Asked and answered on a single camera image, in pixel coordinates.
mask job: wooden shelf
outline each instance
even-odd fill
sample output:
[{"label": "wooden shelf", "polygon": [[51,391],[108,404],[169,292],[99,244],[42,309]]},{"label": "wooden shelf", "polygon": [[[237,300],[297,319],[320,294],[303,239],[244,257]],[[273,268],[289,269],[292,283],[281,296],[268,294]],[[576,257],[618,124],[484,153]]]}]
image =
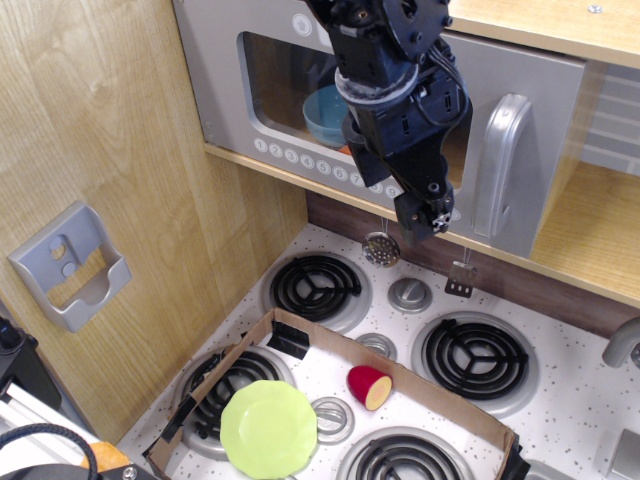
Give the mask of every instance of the wooden shelf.
[{"label": "wooden shelf", "polygon": [[635,0],[453,0],[449,13],[455,31],[640,68]]},{"label": "wooden shelf", "polygon": [[[205,150],[267,175],[396,220],[395,212],[244,155]],[[640,308],[640,178],[580,163],[543,226],[531,258],[453,233],[442,238],[514,265]]]}]

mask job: cardboard tray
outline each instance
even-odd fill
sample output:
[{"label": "cardboard tray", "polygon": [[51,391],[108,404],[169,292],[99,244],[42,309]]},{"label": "cardboard tray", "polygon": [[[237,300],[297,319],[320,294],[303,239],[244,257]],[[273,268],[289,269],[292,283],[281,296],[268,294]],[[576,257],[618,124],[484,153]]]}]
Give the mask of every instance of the cardboard tray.
[{"label": "cardboard tray", "polygon": [[525,478],[529,465],[520,458],[518,437],[510,428],[464,398],[424,380],[402,365],[384,358],[358,342],[281,309],[267,312],[246,333],[239,344],[228,350],[225,357],[204,381],[182,401],[160,437],[144,452],[144,457],[155,475],[171,480],[164,470],[173,450],[182,440],[184,420],[242,352],[251,345],[259,344],[271,333],[273,335],[269,340],[269,347],[298,359],[302,359],[309,347],[313,346],[333,352],[354,366],[370,365],[390,375],[393,378],[394,391],[402,392],[434,413],[448,418],[504,452],[504,459],[495,480]]}]

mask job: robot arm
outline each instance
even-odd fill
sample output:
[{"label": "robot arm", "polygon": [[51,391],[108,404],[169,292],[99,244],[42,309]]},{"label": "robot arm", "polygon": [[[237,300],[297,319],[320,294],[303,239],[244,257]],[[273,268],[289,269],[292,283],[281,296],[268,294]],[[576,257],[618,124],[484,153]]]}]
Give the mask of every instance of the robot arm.
[{"label": "robot arm", "polygon": [[349,106],[342,131],[366,186],[393,175],[405,240],[446,232],[453,187],[441,154],[472,114],[449,46],[448,0],[305,0],[329,33],[335,83]]}]

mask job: green plastic plate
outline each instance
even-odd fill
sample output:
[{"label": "green plastic plate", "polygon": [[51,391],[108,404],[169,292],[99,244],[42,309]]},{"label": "green plastic plate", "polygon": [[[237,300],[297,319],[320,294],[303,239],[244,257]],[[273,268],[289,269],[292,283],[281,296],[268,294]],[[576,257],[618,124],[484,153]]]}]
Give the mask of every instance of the green plastic plate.
[{"label": "green plastic plate", "polygon": [[295,387],[259,380],[238,390],[225,407],[220,441],[229,461],[249,477],[284,478],[309,462],[318,441],[318,419]]}]

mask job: gray handle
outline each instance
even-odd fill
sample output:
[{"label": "gray handle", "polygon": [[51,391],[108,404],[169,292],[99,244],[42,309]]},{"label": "gray handle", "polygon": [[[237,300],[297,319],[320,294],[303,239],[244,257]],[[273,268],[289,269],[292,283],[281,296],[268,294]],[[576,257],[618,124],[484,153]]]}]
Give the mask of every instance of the gray handle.
[{"label": "gray handle", "polygon": [[497,236],[509,215],[504,204],[509,171],[520,134],[531,119],[531,102],[522,95],[502,97],[484,134],[476,180],[473,230],[486,238]]}]

